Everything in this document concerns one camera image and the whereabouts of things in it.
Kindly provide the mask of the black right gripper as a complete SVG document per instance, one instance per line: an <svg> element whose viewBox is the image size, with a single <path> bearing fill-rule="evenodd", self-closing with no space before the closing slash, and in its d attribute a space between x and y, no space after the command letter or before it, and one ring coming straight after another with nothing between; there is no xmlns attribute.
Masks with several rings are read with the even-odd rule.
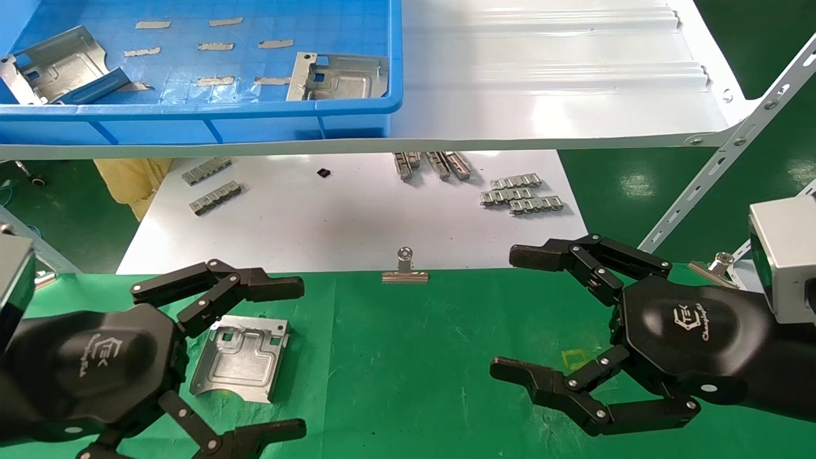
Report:
<svg viewBox="0 0 816 459"><path fill-rule="evenodd" d="M490 364L494 379L525 388L531 404L562 412L587 435L681 429L701 411L690 396L743 406L772 398L767 350L775 320L763 296L673 284L666 279L669 261L599 233L551 238L540 247L514 245L508 261L515 268L568 272L601 304L620 304L624 346L569 375L501 356ZM615 273L640 281L624 288ZM592 396L623 369L659 398L606 405Z"/></svg>

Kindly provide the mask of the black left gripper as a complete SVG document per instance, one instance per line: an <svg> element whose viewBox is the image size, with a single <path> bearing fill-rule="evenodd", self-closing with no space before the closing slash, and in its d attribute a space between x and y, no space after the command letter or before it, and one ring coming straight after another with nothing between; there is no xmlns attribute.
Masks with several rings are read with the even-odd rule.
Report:
<svg viewBox="0 0 816 459"><path fill-rule="evenodd" d="M94 396L179 390L186 338L154 306L23 319L5 352L5 439L79 439L76 404Z"/></svg>

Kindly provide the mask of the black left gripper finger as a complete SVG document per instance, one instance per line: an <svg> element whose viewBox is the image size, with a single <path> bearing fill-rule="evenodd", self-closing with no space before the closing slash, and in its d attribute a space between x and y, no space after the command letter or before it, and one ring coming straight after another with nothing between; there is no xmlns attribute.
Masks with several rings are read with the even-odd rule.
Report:
<svg viewBox="0 0 816 459"><path fill-rule="evenodd" d="M154 390L143 397L94 396L76 403L76 424L86 435L98 435L78 458L122 458L123 439L138 435L164 414L195 442L194 458L260 458L269 445L297 441L307 433L305 421L295 418L244 425L218 435L178 390Z"/></svg>
<svg viewBox="0 0 816 459"><path fill-rule="evenodd" d="M186 337L201 335L244 300L294 300L303 294L300 277L271 278L262 268L235 268L219 259L161 274L131 287L135 304L155 308L198 296L176 316L176 324Z"/></svg>

